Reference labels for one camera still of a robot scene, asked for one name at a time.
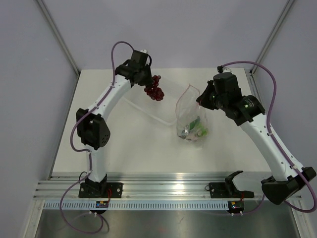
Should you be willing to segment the red grape bunch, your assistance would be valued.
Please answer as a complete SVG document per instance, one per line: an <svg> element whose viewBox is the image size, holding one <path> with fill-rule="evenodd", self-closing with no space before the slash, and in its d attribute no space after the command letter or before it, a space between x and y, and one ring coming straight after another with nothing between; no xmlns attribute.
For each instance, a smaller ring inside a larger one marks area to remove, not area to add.
<svg viewBox="0 0 317 238"><path fill-rule="evenodd" d="M162 101L164 98L164 93L159 87L159 81L161 79L160 75L154 75L152 77L153 84L144 88L144 92L154 101Z"/></svg>

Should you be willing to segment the green chili pepper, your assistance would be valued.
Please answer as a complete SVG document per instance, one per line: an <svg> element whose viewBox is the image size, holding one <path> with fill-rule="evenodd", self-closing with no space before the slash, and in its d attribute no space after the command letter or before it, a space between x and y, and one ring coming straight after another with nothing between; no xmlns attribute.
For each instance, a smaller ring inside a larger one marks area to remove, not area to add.
<svg viewBox="0 0 317 238"><path fill-rule="evenodd" d="M197 117L194 121L190 122L188 125L189 131L193 130L196 126L198 126L201 122L200 117Z"/></svg>

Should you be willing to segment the clear zip top bag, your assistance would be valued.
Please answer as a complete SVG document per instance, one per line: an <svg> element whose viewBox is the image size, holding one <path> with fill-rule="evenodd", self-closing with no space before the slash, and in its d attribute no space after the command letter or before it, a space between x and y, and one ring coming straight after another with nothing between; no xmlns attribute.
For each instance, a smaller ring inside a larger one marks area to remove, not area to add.
<svg viewBox="0 0 317 238"><path fill-rule="evenodd" d="M182 128L189 125L189 123L194 121L197 117L200 117L200 123L207 127L210 133L211 126L208 121L206 110L196 102L196 99L199 96L199 89L190 84L178 99L175 107L177 136ZM191 131L191 140L183 140L196 147L202 147L209 133L207 136L196 137L196 129L197 127Z"/></svg>

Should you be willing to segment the green grape bunch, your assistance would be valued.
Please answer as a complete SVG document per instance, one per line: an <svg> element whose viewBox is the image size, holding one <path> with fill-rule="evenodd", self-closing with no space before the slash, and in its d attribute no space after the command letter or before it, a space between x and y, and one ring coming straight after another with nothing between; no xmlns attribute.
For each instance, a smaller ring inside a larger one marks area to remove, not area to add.
<svg viewBox="0 0 317 238"><path fill-rule="evenodd" d="M196 129L196 137L207 136L209 133L209 129L205 127L203 124L198 124Z"/></svg>

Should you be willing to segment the grey toy fish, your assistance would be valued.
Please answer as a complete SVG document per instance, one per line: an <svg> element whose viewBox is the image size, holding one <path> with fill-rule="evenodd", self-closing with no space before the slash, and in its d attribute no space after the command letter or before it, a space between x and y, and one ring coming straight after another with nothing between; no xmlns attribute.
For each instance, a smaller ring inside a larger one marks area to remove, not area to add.
<svg viewBox="0 0 317 238"><path fill-rule="evenodd" d="M192 131L192 127L190 125L187 125L186 127L180 130L180 133L178 134L178 136L184 140L191 140L191 131Z"/></svg>

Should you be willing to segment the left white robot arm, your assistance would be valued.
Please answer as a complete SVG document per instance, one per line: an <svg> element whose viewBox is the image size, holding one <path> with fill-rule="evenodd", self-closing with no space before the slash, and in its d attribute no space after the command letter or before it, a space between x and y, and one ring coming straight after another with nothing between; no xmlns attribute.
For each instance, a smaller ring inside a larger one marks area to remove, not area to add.
<svg viewBox="0 0 317 238"><path fill-rule="evenodd" d="M74 132L85 146L84 151L89 158L89 171L80 185L80 198L102 198L112 193L115 197L121 196L115 189L122 187L107 182L105 146L110 139L110 129L106 121L112 109L134 85L153 84L151 64L152 58L147 50L134 50L131 58L113 71L110 85L97 101L87 109L77 110Z"/></svg>

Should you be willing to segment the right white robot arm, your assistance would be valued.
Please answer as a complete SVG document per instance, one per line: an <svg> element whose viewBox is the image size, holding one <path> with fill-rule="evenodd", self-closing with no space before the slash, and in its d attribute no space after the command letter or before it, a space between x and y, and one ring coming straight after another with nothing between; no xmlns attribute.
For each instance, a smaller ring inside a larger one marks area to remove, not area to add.
<svg viewBox="0 0 317 238"><path fill-rule="evenodd" d="M244 191L263 193L270 202L279 205L316 177L316 171L294 158L273 131L259 100L242 95L236 75L231 72L215 75L196 101L205 109L222 110L250 137L270 168L268 173L236 171L227 176L225 192L229 196Z"/></svg>

